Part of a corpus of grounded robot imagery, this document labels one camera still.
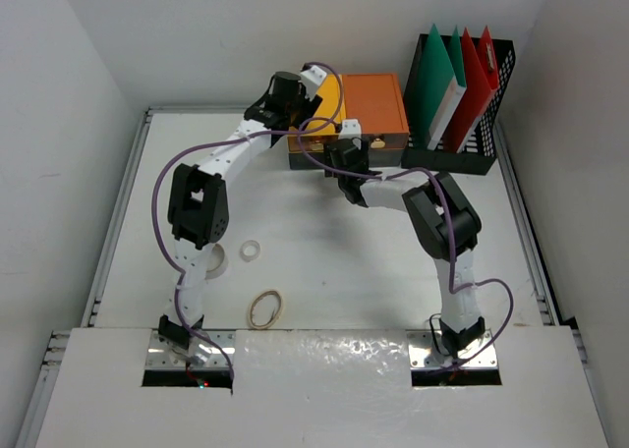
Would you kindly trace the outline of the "green clip file folder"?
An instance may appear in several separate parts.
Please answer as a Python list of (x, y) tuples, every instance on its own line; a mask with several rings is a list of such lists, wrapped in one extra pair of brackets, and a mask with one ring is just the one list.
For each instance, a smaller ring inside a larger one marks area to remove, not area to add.
[(404, 92), (413, 145), (435, 150), (467, 89), (458, 28), (444, 42), (433, 24), (418, 45)]

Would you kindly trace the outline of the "small clear tape roll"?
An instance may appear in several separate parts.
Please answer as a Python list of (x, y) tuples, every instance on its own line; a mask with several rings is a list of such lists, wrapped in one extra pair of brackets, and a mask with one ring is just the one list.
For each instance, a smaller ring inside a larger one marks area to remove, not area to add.
[(245, 262), (256, 260), (260, 255), (261, 247), (258, 241), (245, 241), (240, 248), (240, 257)]

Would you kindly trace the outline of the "red clip file folder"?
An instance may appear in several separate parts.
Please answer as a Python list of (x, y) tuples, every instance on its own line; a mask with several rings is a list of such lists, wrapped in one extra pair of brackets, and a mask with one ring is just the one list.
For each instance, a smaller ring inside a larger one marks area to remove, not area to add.
[(475, 43), (467, 29), (461, 37), (467, 88), (444, 134), (448, 152), (461, 153), (498, 88), (498, 65), (489, 27)]

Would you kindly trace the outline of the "beige masking tape roll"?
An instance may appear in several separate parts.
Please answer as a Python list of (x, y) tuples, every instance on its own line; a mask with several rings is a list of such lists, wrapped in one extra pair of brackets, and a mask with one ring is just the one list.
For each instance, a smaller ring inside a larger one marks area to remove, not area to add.
[(273, 327), (284, 310), (284, 299), (275, 289), (259, 293), (247, 311), (247, 324), (252, 330), (268, 330)]

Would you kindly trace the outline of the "large clear tape roll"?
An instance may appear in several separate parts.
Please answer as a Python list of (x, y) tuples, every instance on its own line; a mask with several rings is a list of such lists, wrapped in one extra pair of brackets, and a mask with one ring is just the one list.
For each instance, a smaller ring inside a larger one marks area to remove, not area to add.
[(207, 258), (205, 278), (207, 280), (220, 277), (228, 267), (228, 257), (220, 244), (214, 244)]

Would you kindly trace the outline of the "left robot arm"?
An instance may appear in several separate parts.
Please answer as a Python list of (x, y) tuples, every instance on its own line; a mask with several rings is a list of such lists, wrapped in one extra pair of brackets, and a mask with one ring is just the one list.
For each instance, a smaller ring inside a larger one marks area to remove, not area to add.
[(202, 326), (201, 294), (209, 258), (229, 224), (228, 186), (289, 128), (314, 115), (322, 101), (316, 92), (326, 78), (325, 70), (314, 65), (304, 66), (299, 74), (275, 73), (233, 134), (205, 160), (187, 165), (175, 159), (167, 164), (175, 168), (167, 208), (175, 256), (167, 261), (180, 277), (177, 296), (160, 317), (158, 334), (174, 346), (188, 350)]

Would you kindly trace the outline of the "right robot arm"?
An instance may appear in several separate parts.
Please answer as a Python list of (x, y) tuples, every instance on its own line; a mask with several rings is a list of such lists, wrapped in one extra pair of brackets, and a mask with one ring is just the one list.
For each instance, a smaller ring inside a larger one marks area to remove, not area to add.
[(370, 169), (364, 140), (341, 139), (324, 148), (340, 191), (352, 204), (408, 215), (422, 249), (434, 260), (440, 289), (441, 347), (456, 358), (486, 331), (474, 291), (473, 250), (482, 229), (479, 214), (448, 173), (422, 185), (408, 171), (382, 176)]

